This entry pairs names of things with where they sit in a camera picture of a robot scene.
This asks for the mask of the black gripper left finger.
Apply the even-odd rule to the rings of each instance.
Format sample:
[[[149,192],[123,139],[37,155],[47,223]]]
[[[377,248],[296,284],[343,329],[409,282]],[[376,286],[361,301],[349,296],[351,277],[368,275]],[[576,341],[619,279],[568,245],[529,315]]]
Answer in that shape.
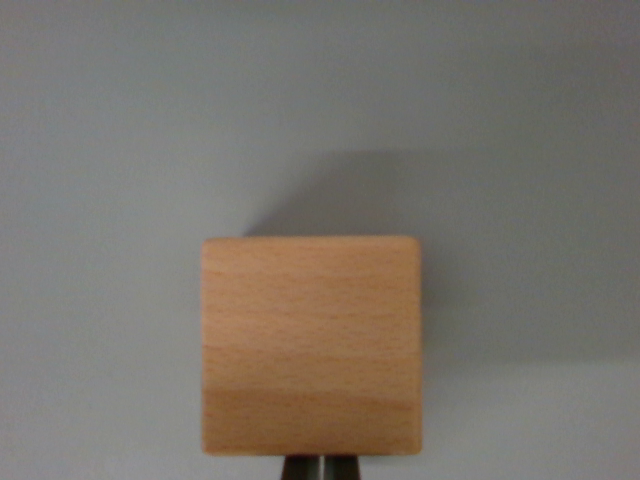
[[[319,480],[319,456],[290,455],[284,459],[281,480]]]

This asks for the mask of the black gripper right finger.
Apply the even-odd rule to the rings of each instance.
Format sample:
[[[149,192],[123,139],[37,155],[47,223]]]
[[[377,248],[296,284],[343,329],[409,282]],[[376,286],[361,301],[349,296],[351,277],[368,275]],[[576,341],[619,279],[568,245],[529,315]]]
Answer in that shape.
[[[324,480],[360,480],[359,458],[355,455],[324,457]]]

